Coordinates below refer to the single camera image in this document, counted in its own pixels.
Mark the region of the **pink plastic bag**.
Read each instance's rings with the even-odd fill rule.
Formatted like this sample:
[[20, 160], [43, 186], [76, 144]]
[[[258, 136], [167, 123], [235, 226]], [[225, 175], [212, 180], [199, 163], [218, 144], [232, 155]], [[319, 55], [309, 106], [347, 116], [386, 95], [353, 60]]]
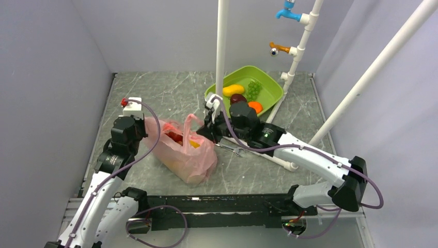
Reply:
[[[214, 143], [192, 130], [195, 124], [202, 125], [197, 116], [189, 114], [183, 123], [173, 120], [160, 120], [157, 123], [153, 117], [146, 117], [144, 123], [148, 134], [144, 143], [161, 163], [187, 184], [198, 185], [208, 180], [216, 169], [217, 155]], [[182, 146], [164, 134], [166, 123], [180, 131]], [[192, 147], [189, 140], [197, 141], [200, 147]]]

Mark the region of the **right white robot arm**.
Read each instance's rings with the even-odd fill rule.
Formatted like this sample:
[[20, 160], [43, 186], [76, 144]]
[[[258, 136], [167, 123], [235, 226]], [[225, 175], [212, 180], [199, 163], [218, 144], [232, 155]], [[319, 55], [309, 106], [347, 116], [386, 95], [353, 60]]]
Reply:
[[232, 137], [246, 150], [296, 163], [323, 178], [322, 183], [290, 188], [284, 202], [290, 214], [330, 203], [345, 211], [359, 210], [367, 185], [362, 158], [341, 158], [311, 146], [283, 128], [261, 121], [245, 102], [233, 104], [230, 116], [217, 96], [206, 100], [205, 108], [208, 113], [197, 134], [214, 143]]

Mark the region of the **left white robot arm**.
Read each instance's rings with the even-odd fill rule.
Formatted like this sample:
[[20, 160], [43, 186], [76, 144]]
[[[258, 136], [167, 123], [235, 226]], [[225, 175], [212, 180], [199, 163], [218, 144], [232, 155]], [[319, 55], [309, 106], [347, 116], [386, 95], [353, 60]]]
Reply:
[[89, 188], [69, 226], [45, 247], [102, 247], [108, 234], [103, 215], [135, 161], [142, 139], [148, 135], [143, 117], [120, 116], [111, 128], [94, 167]]

